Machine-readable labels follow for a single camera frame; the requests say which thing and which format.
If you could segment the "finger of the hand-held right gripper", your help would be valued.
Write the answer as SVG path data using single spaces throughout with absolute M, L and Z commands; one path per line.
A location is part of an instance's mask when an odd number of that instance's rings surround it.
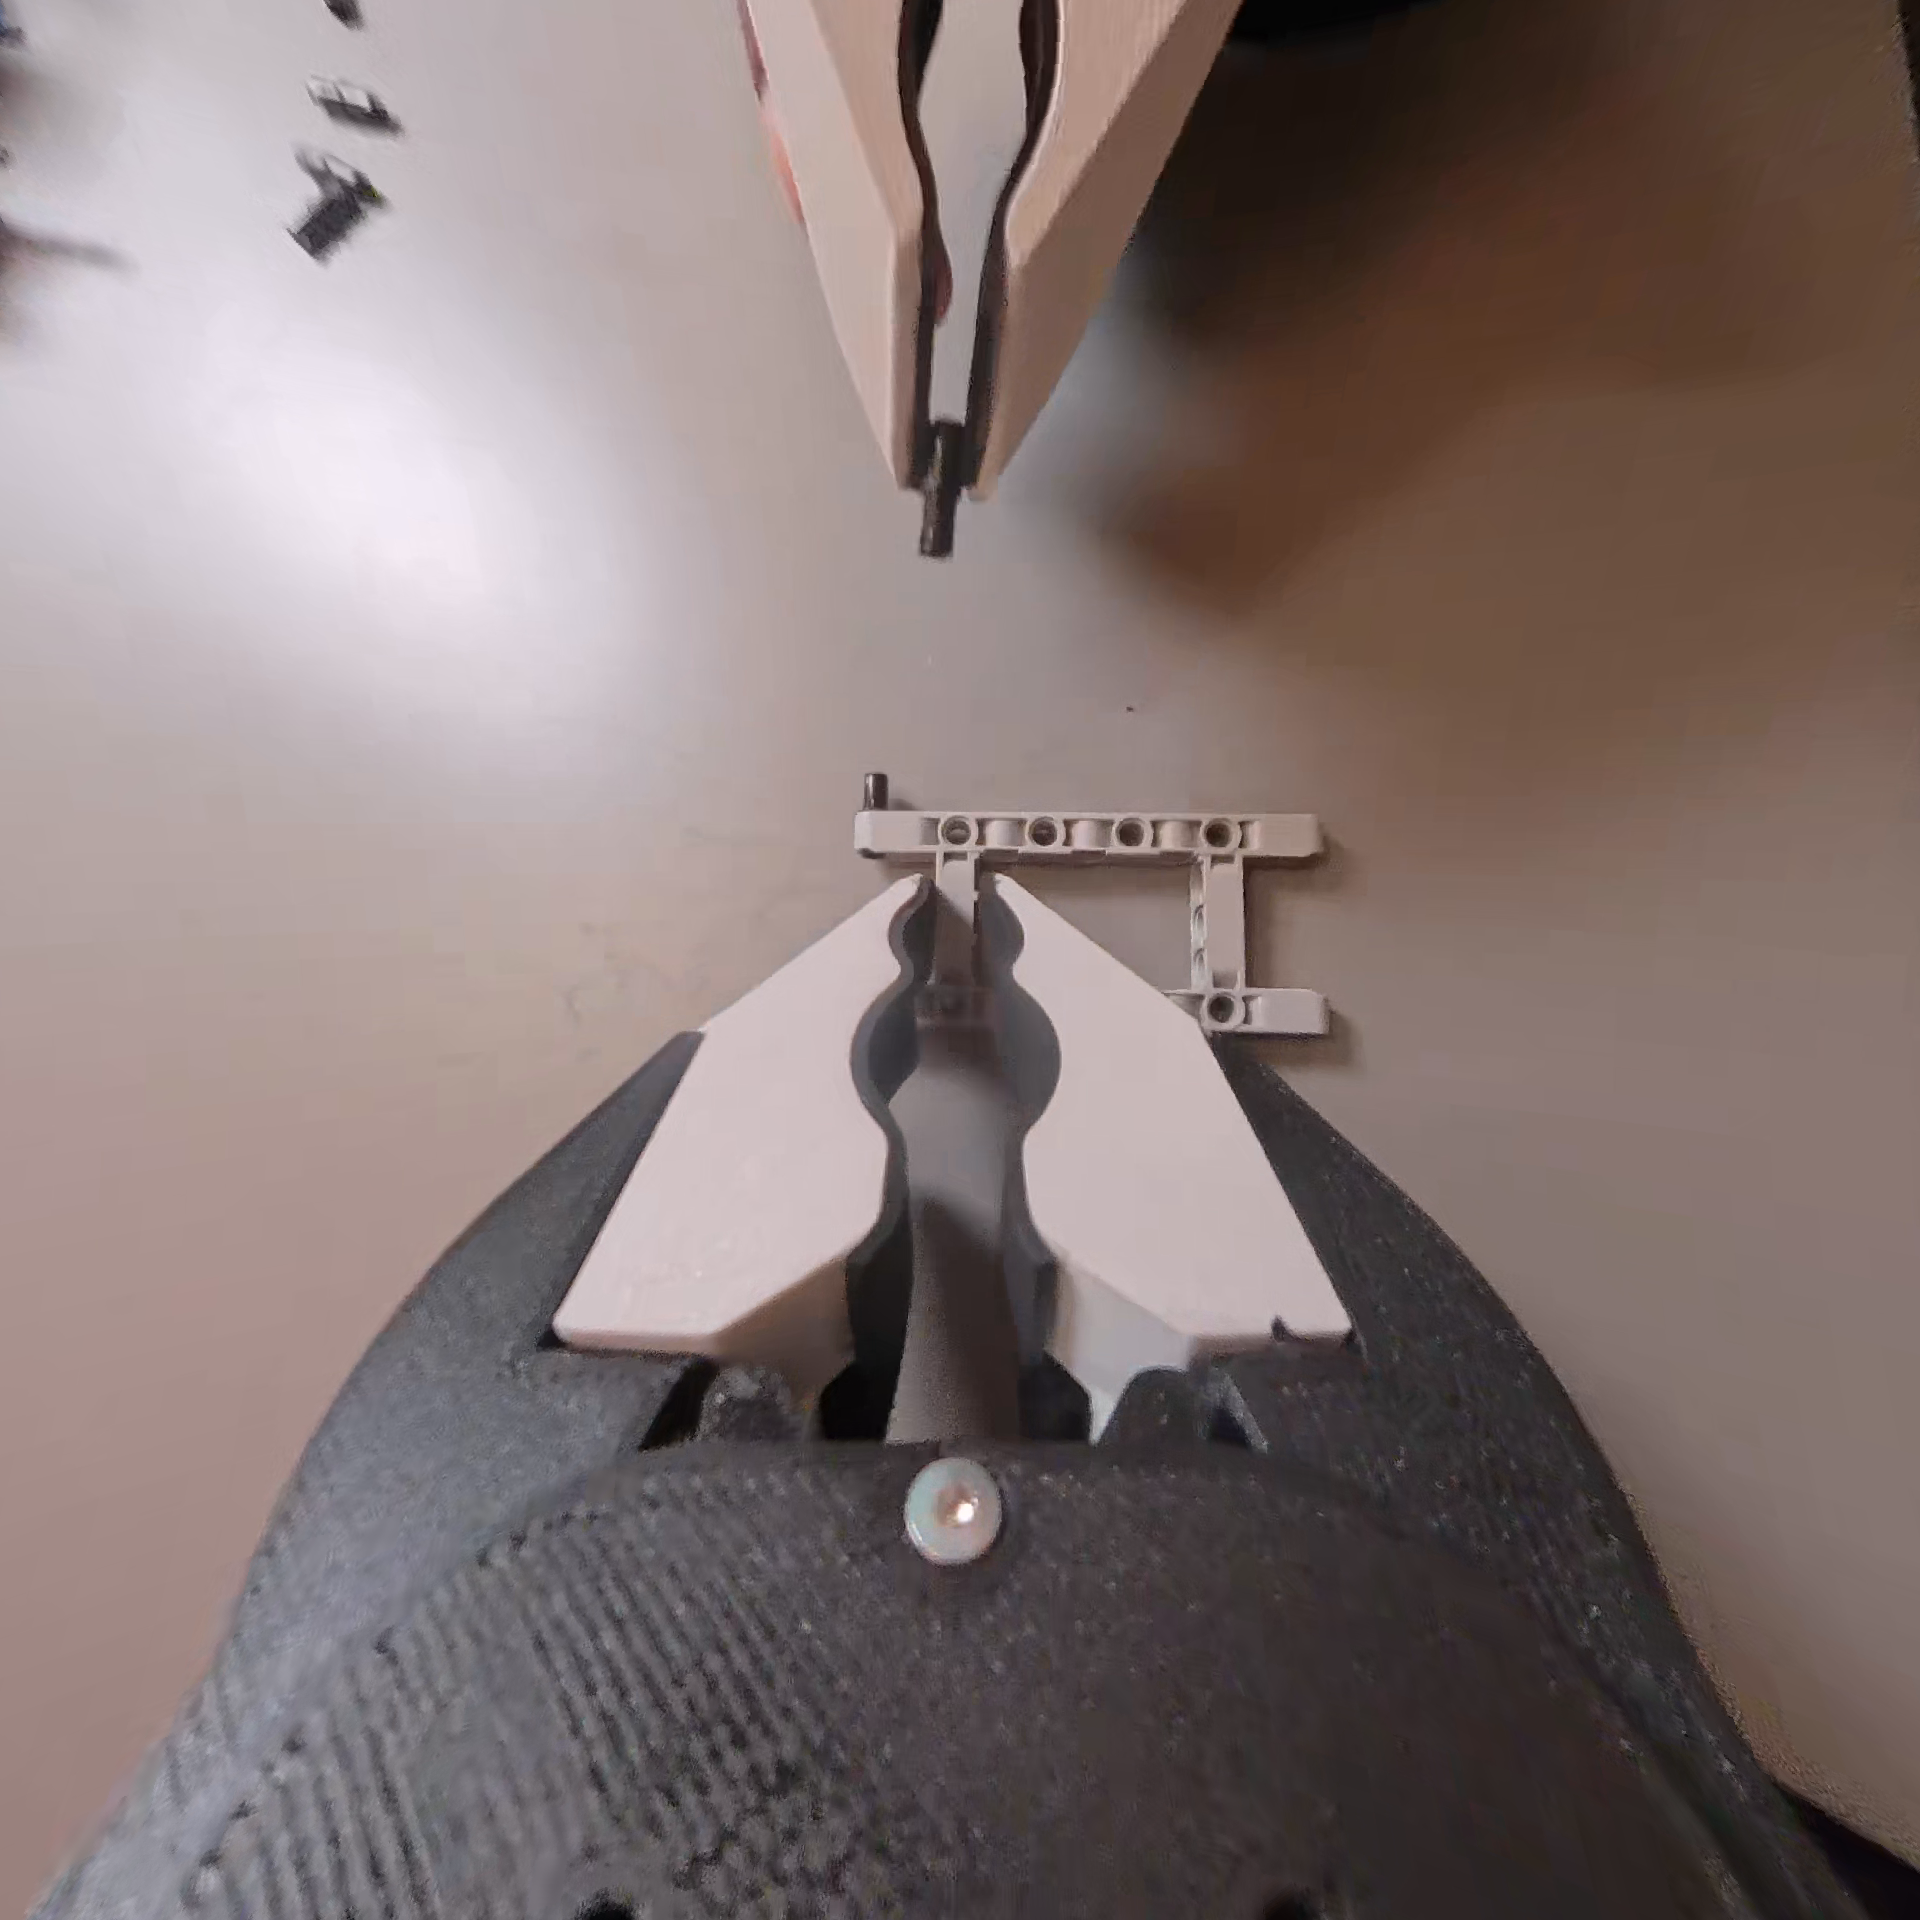
M 1237 2 L 1024 4 L 1024 136 L 983 255 L 964 485 L 987 498 L 1109 290 Z
M 947 301 L 921 91 L 943 4 L 744 2 L 739 15 L 854 396 L 899 487 L 921 488 Z

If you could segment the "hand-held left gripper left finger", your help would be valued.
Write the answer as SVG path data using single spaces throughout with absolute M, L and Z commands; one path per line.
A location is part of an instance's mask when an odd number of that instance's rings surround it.
M 563 1299 L 575 1354 L 824 1388 L 899 1362 L 912 1270 L 894 1112 L 919 1067 L 927 882 L 905 878 L 708 1019 Z

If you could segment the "grey lego frame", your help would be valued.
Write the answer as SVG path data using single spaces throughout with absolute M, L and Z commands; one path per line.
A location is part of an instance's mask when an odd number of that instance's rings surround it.
M 1321 991 L 1261 988 L 1248 971 L 1246 880 L 1253 868 L 1303 868 L 1328 850 L 1310 812 L 856 812 L 853 847 L 891 868 L 925 871 L 950 911 L 975 911 L 983 872 L 1104 867 L 1180 872 L 1187 886 L 1187 980 L 1164 995 L 1209 1032 L 1321 1039 Z

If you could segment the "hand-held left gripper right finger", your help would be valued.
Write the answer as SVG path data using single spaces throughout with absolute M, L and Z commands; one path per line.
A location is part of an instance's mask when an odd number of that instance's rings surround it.
M 1100 1438 L 1140 1376 L 1343 1347 L 1353 1316 L 1201 1026 L 1003 875 L 981 967 L 1024 1429 Z

